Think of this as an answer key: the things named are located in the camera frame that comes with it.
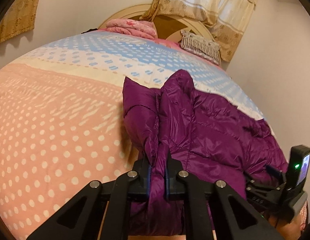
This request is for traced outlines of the person's right hand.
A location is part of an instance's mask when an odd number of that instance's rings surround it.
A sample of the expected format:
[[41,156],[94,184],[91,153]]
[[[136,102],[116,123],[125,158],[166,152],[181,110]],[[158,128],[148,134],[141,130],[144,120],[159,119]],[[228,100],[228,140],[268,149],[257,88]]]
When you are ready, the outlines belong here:
[[273,214],[266,215],[266,220],[284,239],[299,239],[308,223],[308,202],[305,202],[299,215],[297,215],[291,223],[287,223],[285,220],[281,220]]

